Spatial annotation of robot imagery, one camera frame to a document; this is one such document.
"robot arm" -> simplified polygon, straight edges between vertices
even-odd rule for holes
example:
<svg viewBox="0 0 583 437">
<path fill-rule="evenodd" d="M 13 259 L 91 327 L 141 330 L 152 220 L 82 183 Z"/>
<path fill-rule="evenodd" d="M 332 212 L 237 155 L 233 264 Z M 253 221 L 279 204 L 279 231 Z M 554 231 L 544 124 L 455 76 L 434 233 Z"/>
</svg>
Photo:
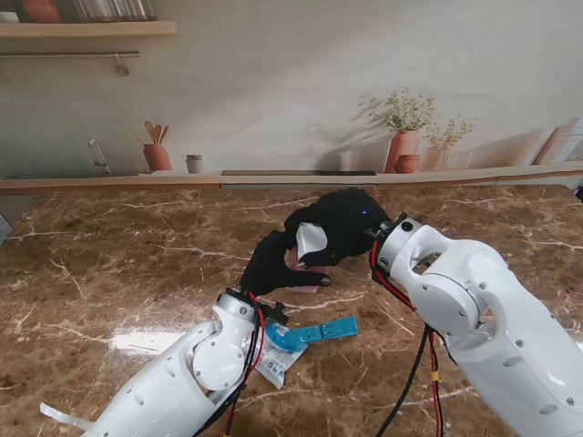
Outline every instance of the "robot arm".
<svg viewBox="0 0 583 437">
<path fill-rule="evenodd" d="M 525 437 L 583 436 L 583 353 L 498 252 L 407 217 L 380 235 L 378 265 L 446 333 L 452 357 L 500 417 Z"/>
<path fill-rule="evenodd" d="M 242 345 L 255 329 L 255 308 L 235 290 L 222 294 L 204 321 L 148 363 L 95 422 L 41 404 L 41 412 L 82 428 L 84 437 L 192 437 L 220 415 L 244 379 Z"/>
</svg>

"wooden shelf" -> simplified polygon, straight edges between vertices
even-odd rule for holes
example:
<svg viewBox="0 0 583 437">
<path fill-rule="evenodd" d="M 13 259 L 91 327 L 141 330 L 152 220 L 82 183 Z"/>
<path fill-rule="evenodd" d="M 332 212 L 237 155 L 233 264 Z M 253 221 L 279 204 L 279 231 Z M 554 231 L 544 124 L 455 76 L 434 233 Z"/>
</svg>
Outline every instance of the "wooden shelf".
<svg viewBox="0 0 583 437">
<path fill-rule="evenodd" d="M 503 183 L 509 180 L 570 177 L 583 175 L 582 161 L 529 167 L 475 168 L 435 172 L 409 173 L 405 175 L 380 174 L 376 176 L 222 176 L 219 172 L 203 175 L 158 176 L 104 176 L 96 178 L 0 178 L 0 195 L 35 194 L 56 189 L 82 189 L 119 187 L 139 188 L 220 188 L 241 185 L 467 185 L 475 183 Z"/>
<path fill-rule="evenodd" d="M 0 24 L 0 38 L 97 38 L 175 34 L 176 24 L 172 21 L 66 25 Z"/>
</svg>

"faucet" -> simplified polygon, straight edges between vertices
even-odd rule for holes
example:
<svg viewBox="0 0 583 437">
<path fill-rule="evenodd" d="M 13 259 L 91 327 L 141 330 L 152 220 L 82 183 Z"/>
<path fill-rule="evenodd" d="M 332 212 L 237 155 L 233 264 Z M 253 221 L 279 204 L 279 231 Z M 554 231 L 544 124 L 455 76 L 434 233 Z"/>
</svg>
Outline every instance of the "faucet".
<svg viewBox="0 0 583 437">
<path fill-rule="evenodd" d="M 107 173 L 110 175 L 111 168 L 109 168 L 109 164 L 107 163 L 106 158 L 103 156 L 103 153 L 101 153 L 101 149 L 99 148 L 99 144 L 96 142 L 95 139 L 91 138 L 91 139 L 89 139 L 89 146 L 95 148 L 95 150 L 97 151 L 97 154 L 99 155 L 99 159 L 101 159 L 101 162 L 93 161 L 93 163 L 97 167 L 100 167 L 104 173 Z"/>
</svg>

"marble table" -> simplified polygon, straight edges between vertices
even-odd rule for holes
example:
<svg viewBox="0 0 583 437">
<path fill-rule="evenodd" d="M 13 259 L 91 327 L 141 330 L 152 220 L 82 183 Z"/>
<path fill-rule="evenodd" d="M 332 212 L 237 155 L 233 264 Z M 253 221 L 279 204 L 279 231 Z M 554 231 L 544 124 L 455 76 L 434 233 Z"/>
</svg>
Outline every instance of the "marble table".
<svg viewBox="0 0 583 437">
<path fill-rule="evenodd" d="M 376 188 L 396 217 L 498 249 L 572 334 L 581 333 L 583 207 L 563 187 Z M 41 401 L 95 420 L 118 388 L 238 283 L 256 243 L 326 192 L 112 190 L 38 198 L 0 247 L 0 435 L 78 436 Z M 360 334 L 312 345 L 278 391 L 251 377 L 234 436 L 374 435 L 413 363 L 422 323 L 369 279 L 365 257 L 330 268 L 316 294 L 277 290 L 291 326 L 348 315 Z M 514 436 L 440 349 L 448 435 Z M 435 432 L 428 355 L 393 425 Z M 222 435 L 221 420 L 206 432 Z"/>
</svg>

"red wire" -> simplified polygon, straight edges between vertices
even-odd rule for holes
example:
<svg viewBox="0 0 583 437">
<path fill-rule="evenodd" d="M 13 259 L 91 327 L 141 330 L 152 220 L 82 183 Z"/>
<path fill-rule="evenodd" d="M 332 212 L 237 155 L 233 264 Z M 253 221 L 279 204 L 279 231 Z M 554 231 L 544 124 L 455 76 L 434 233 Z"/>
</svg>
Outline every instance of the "red wire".
<svg viewBox="0 0 583 437">
<path fill-rule="evenodd" d="M 434 347 L 434 339 L 435 336 L 433 333 L 429 334 L 429 355 L 431 357 L 431 372 L 437 371 L 437 354 L 435 353 Z M 431 380 L 431 389 L 434 396 L 434 408 L 435 408 L 435 422 L 436 422 L 436 430 L 435 435 L 436 437 L 441 437 L 441 428 L 442 428 L 442 417 L 441 412 L 439 410 L 439 403 L 438 403 L 438 396 L 439 396 L 439 389 L 438 389 L 438 381 L 433 381 L 433 374 Z"/>
<path fill-rule="evenodd" d="M 247 381 L 247 378 L 249 378 L 249 376 L 251 375 L 251 372 L 255 370 L 255 367 L 257 367 L 257 364 L 259 363 L 259 361 L 261 359 L 261 352 L 263 351 L 263 342 L 265 342 L 265 319 L 263 318 L 263 313 L 261 312 L 261 309 L 259 307 L 259 304 L 257 303 L 257 298 L 255 297 L 255 295 L 252 293 L 249 293 L 249 296 L 251 297 L 253 302 L 256 304 L 257 312 L 259 313 L 259 320 L 260 320 L 260 324 L 261 324 L 261 343 L 259 346 L 259 354 L 257 355 L 255 362 L 251 366 L 251 370 L 249 371 L 249 373 L 247 374 L 247 376 L 245 377 L 245 380 L 243 382 Z M 230 436 L 230 427 L 232 425 L 234 415 L 235 415 L 235 402 L 233 403 L 233 405 L 230 409 L 229 417 L 227 418 L 227 425 L 225 426 L 225 432 L 223 434 L 225 436 Z"/>
<path fill-rule="evenodd" d="M 411 310 L 417 312 L 417 308 L 411 303 L 408 297 L 406 297 L 399 289 L 395 287 L 391 282 L 389 282 L 384 275 L 379 271 L 376 267 L 376 254 L 378 250 L 378 241 L 375 241 L 373 244 L 373 249 L 371 252 L 371 264 L 373 265 L 374 275 L 381 283 L 387 288 L 397 299 L 399 299 L 402 303 L 404 303 L 407 307 Z M 435 353 L 434 347 L 434 334 L 431 332 L 429 334 L 429 356 L 431 357 L 431 391 L 434 398 L 434 408 L 435 408 L 435 423 L 437 424 L 435 429 L 436 437 L 441 437 L 441 429 L 442 429 L 442 420 L 441 411 L 439 409 L 439 382 L 433 381 L 433 372 L 437 371 L 437 354 Z"/>
<path fill-rule="evenodd" d="M 378 250 L 378 245 L 379 245 L 378 241 L 375 241 L 373 244 L 372 263 L 373 263 L 374 268 L 376 268 L 376 251 Z M 391 291 L 391 293 L 393 293 L 395 295 L 395 297 L 397 299 L 399 299 L 402 303 L 404 303 L 411 310 L 416 311 L 416 307 L 413 305 L 413 303 L 411 303 L 409 298 L 407 298 L 399 289 L 397 289 L 395 287 L 395 285 L 393 285 L 391 282 L 386 280 L 386 278 L 383 276 L 383 274 L 379 270 L 374 269 L 374 275 L 376 276 L 376 278 L 378 280 L 380 280 L 383 283 L 383 285 L 389 291 Z"/>
<path fill-rule="evenodd" d="M 255 370 L 255 368 L 257 367 L 257 364 L 259 363 L 259 360 L 261 359 L 261 352 L 263 351 L 263 343 L 265 342 L 265 319 L 263 318 L 263 313 L 261 312 L 261 309 L 259 308 L 259 304 L 257 304 L 257 298 L 255 297 L 255 295 L 253 293 L 249 293 L 249 296 L 251 297 L 251 299 L 253 300 L 253 302 L 255 302 L 255 304 L 257 306 L 257 312 L 259 312 L 259 320 L 261 322 L 261 343 L 259 345 L 259 353 L 257 354 L 257 358 L 255 359 L 255 362 L 253 363 L 253 366 L 251 367 L 251 371 L 249 372 L 249 375 L 251 375 L 251 372 Z"/>
</svg>

